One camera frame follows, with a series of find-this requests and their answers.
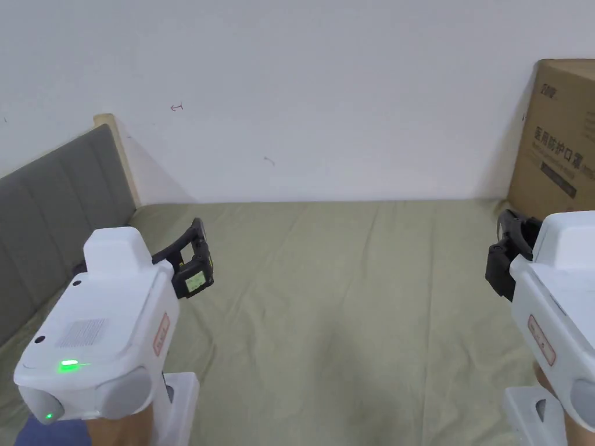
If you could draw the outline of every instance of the wrinkled fabric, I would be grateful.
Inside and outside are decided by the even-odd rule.
[[[58,421],[45,426],[31,415],[14,446],[91,446],[91,438],[82,420]]]
[[[131,224],[151,252],[201,217],[214,262],[215,284],[180,301],[165,365],[201,382],[190,444],[517,444],[503,390],[534,377],[507,301],[484,279],[498,210],[494,200],[139,209]],[[10,439],[26,410],[0,398]]]
[[[12,380],[14,369],[22,352],[58,301],[59,290],[35,315],[0,347],[0,445],[13,445],[17,434],[27,422],[29,410]]]

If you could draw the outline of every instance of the gray fabric headboard panel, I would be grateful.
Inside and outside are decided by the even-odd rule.
[[[0,178],[0,345],[71,278],[91,232],[134,211],[106,124]]]

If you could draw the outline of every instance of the green bedsheet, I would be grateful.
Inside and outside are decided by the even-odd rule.
[[[155,205],[151,252],[205,221],[215,285],[181,301],[166,372],[201,382],[190,443],[508,445],[531,354],[483,275],[495,201]],[[0,351],[0,443],[26,409]]]

